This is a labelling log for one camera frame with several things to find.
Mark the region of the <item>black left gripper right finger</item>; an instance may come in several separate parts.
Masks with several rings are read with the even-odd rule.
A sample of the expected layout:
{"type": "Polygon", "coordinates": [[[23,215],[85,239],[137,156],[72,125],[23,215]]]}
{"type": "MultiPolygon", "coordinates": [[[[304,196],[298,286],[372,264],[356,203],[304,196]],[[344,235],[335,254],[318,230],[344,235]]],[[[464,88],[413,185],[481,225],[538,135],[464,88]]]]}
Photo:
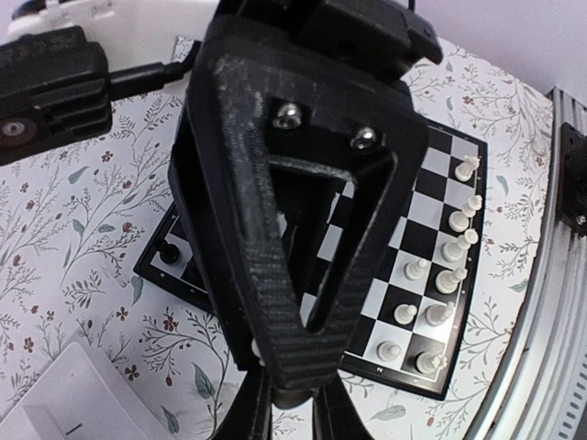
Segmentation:
{"type": "Polygon", "coordinates": [[[372,440],[339,375],[321,387],[313,399],[313,438],[372,440]]]}

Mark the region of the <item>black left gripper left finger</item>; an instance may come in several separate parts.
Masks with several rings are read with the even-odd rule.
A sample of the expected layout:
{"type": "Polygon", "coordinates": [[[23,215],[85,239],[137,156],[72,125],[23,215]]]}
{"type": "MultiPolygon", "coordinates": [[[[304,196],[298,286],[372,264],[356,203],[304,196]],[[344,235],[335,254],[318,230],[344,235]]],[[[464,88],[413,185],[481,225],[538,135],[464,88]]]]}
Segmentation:
{"type": "Polygon", "coordinates": [[[212,440],[272,438],[271,379],[266,368],[250,369],[212,440]]]}

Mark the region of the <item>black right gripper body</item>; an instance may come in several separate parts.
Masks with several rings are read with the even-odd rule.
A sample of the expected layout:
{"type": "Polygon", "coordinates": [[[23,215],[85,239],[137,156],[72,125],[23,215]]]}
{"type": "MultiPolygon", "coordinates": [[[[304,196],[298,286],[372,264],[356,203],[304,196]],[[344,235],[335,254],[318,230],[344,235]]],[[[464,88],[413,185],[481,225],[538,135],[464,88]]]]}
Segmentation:
{"type": "Polygon", "coordinates": [[[439,65],[443,49],[415,1],[221,1],[209,31],[243,25],[391,83],[422,59],[439,65]]]}

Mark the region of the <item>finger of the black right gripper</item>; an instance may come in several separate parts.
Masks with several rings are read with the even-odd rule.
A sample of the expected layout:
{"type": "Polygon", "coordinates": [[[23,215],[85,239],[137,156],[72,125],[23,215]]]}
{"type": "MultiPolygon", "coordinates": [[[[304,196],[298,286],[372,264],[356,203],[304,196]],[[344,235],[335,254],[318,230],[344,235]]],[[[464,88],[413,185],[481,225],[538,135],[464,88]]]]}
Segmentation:
{"type": "Polygon", "coordinates": [[[337,374],[384,245],[426,151],[404,82],[380,82],[285,43],[205,43],[187,94],[205,189],[274,401],[294,407],[337,374]],[[303,323],[320,183],[352,182],[348,223],[303,323]]]}
{"type": "Polygon", "coordinates": [[[228,262],[219,223],[205,189],[192,124],[186,114],[180,116],[178,123],[168,179],[195,266],[203,278],[228,348],[239,370],[251,369],[257,364],[251,350],[252,333],[238,296],[237,279],[228,262]]]}

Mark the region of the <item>black white chessboard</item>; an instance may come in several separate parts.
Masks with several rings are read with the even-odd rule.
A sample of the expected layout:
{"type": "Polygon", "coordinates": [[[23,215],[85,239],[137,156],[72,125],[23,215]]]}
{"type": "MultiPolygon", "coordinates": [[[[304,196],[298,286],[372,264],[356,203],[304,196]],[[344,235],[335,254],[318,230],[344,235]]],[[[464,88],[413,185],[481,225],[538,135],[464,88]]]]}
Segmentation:
{"type": "MultiPolygon", "coordinates": [[[[478,273],[486,193],[487,143],[428,120],[429,144],[413,189],[361,309],[340,367],[362,378],[443,401],[459,355],[478,273]],[[476,159],[467,181],[455,171],[476,159]]],[[[304,275],[303,323],[335,255],[353,205],[354,185],[320,183],[312,270],[304,275]]],[[[134,272],[213,312],[193,252],[172,204],[134,272]]]]}

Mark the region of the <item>white chess piece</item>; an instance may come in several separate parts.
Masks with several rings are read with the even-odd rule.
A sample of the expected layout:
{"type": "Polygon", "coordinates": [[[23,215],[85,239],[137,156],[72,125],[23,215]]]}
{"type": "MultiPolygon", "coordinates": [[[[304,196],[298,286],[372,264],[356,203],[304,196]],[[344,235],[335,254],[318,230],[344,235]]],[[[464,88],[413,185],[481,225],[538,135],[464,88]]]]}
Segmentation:
{"type": "Polygon", "coordinates": [[[399,304],[393,312],[393,318],[399,325],[409,325],[417,316],[418,309],[409,303],[399,304]]]}
{"type": "Polygon", "coordinates": [[[464,231],[454,241],[445,243],[441,248],[444,260],[448,262],[458,261],[479,240],[478,233],[474,229],[464,231]]]}
{"type": "Polygon", "coordinates": [[[255,357],[259,360],[260,365],[264,367],[265,366],[265,362],[264,362],[264,360],[263,360],[263,358],[261,356],[261,353],[260,353],[260,350],[259,350],[257,341],[255,339],[253,339],[251,341],[251,351],[255,355],[255,357]]]}
{"type": "Polygon", "coordinates": [[[482,209],[482,197],[470,197],[458,210],[449,216],[449,227],[457,233],[469,228],[470,220],[482,209]]]}

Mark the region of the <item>white chess knight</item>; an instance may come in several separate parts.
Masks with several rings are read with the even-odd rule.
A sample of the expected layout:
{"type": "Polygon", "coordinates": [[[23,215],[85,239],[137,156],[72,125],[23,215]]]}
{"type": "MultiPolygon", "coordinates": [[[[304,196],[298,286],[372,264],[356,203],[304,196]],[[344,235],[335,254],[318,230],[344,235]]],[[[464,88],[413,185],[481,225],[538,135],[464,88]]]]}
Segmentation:
{"type": "Polygon", "coordinates": [[[430,326],[443,325],[453,316],[455,310],[456,306],[454,302],[430,305],[425,311],[426,323],[430,326]]]}

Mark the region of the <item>white plastic tray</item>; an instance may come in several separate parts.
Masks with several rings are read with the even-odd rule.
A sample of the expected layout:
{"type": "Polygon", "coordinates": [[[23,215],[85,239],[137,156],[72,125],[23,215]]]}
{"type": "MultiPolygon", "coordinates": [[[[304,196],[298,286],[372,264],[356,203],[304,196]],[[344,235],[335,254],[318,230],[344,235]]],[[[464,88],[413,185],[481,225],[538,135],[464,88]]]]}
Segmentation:
{"type": "Polygon", "coordinates": [[[70,343],[1,422],[3,439],[170,439],[102,352],[70,343]]]}

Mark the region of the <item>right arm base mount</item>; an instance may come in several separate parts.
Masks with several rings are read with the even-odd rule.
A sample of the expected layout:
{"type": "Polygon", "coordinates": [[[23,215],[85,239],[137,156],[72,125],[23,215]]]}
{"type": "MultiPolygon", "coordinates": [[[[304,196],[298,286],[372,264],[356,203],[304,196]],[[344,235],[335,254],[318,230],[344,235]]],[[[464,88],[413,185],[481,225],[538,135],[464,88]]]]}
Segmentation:
{"type": "Polygon", "coordinates": [[[560,127],[557,218],[586,236],[586,136],[571,124],[560,127]]]}

